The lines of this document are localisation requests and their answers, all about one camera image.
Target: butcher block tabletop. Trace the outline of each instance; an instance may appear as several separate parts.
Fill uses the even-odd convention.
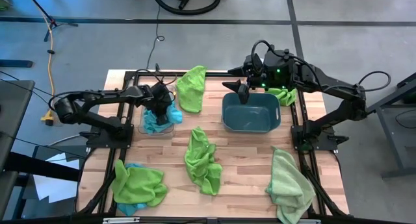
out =
[[[109,70],[104,90],[121,88],[125,72],[126,70]],[[169,82],[172,79],[173,77],[165,77],[164,81]],[[135,109],[132,120],[135,131],[125,162],[139,163],[163,171],[163,182],[168,187],[168,193],[159,206],[139,210],[136,216],[276,217],[276,205],[272,204],[270,196],[265,193],[265,188],[270,182],[272,145],[290,152],[298,163],[298,155],[293,149],[291,139],[290,127],[293,125],[291,109],[284,106],[281,108],[281,125],[267,134],[226,131],[221,122],[222,98],[231,90],[223,87],[222,82],[237,79],[207,77],[202,111],[199,114],[183,111],[183,122],[175,126],[172,137],[141,134],[138,126],[142,107]],[[139,84],[152,85],[155,81],[154,77],[141,77]],[[305,93],[304,96],[310,119],[317,119],[326,114],[321,93]],[[118,104],[101,105],[98,114],[105,117],[115,116],[117,109]],[[301,116],[298,103],[296,110],[298,116]],[[201,194],[199,188],[189,179],[185,169],[183,158],[190,132],[198,126],[205,131],[209,141],[216,144],[215,162],[223,167],[221,187],[216,196]],[[108,155],[108,149],[96,149],[86,161],[79,185],[78,210],[86,206],[102,185]],[[334,155],[327,151],[316,151],[316,158],[323,188],[338,207],[348,213],[343,182]],[[109,189],[106,211],[110,207],[111,199],[112,192]],[[317,202],[314,202],[313,206],[317,211]]]

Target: yellow extension cord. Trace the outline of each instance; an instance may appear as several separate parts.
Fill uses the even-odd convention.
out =
[[[51,27],[49,26],[49,23],[47,22],[46,16],[45,14],[40,10],[40,8],[36,5],[37,9],[39,10],[39,12],[41,13],[43,19],[45,20],[47,29],[49,31],[49,35],[51,35],[51,51],[53,51],[53,35],[52,35],[52,30]],[[49,60],[47,62],[47,74],[49,75],[49,81],[51,83],[51,89],[52,89],[52,95],[55,94],[55,87],[53,86],[53,78],[52,78],[52,73],[51,73],[51,61],[52,61],[52,54],[49,54]],[[45,116],[40,118],[41,121],[47,121],[47,120],[51,120],[53,121],[53,115],[52,115],[52,110],[49,109]]]

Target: green towel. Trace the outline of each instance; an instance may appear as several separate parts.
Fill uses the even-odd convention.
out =
[[[202,110],[202,97],[205,90],[204,66],[196,66],[189,70],[176,82],[179,94],[179,105],[184,111],[198,113]]]
[[[292,155],[273,147],[272,177],[266,188],[278,205],[278,218],[284,224],[296,224],[315,196],[310,182],[299,172]]]
[[[192,130],[185,164],[189,178],[201,188],[201,193],[216,195],[220,189],[222,166],[214,163],[215,144],[209,143],[204,131]]]
[[[125,168],[121,160],[115,165],[116,178],[111,184],[114,201],[123,204],[160,204],[168,193],[162,183],[163,172],[150,168]]]
[[[287,89],[271,88],[266,93],[275,95],[282,106],[289,106],[296,101],[296,89],[289,92]]]

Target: blue towel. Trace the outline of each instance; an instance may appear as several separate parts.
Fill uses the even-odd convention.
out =
[[[182,123],[182,112],[175,107],[175,102],[172,102],[166,109],[166,116],[169,122],[164,125],[158,125],[155,114],[150,110],[146,110],[143,115],[144,130],[146,133],[153,134],[155,132],[162,132],[174,123]]]
[[[136,164],[136,163],[128,163],[127,165],[125,165],[125,168],[145,168],[145,166],[140,165],[140,164]],[[132,216],[133,214],[135,214],[135,212],[137,210],[140,209],[144,209],[146,208],[147,205],[142,203],[142,204],[122,204],[122,203],[118,203],[117,204],[117,208],[118,210],[122,211],[123,214],[125,214],[126,216]]]

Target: gray floor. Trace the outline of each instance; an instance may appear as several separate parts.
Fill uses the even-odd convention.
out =
[[[176,5],[175,0],[166,0]],[[54,16],[76,18],[155,19],[154,0],[39,0]],[[208,0],[192,0],[190,7]],[[324,21],[416,21],[416,0],[294,0],[298,20]],[[39,14],[30,0],[14,0],[14,10],[0,16]],[[223,0],[205,15],[173,16],[164,10],[162,19],[276,19],[288,20],[286,0]],[[0,23],[0,58],[33,60],[30,69],[2,69],[20,79],[35,80],[36,86],[49,90],[47,79],[48,43],[43,23]],[[394,91],[394,85],[416,71],[416,27],[300,27],[304,56],[328,75],[355,83],[373,70],[392,75],[391,85],[367,94],[368,104]],[[151,67],[190,69],[205,65],[209,69],[240,66],[252,44],[266,39],[279,48],[294,51],[291,26],[273,25],[159,25],[158,42]],[[155,25],[80,24],[78,28],[60,27],[54,31],[53,76],[58,92],[102,88],[108,69],[136,69],[146,66]],[[373,76],[366,88],[385,82]],[[324,96],[327,111],[340,100]],[[86,130],[86,126],[46,127],[40,117],[47,106],[37,97],[31,99],[18,136],[36,143]],[[339,158],[351,214],[360,218],[414,222],[416,177],[382,180],[380,173],[395,169],[395,161],[376,116],[344,122],[335,128],[350,137],[340,146]],[[15,151],[31,155],[30,145],[16,142]]]

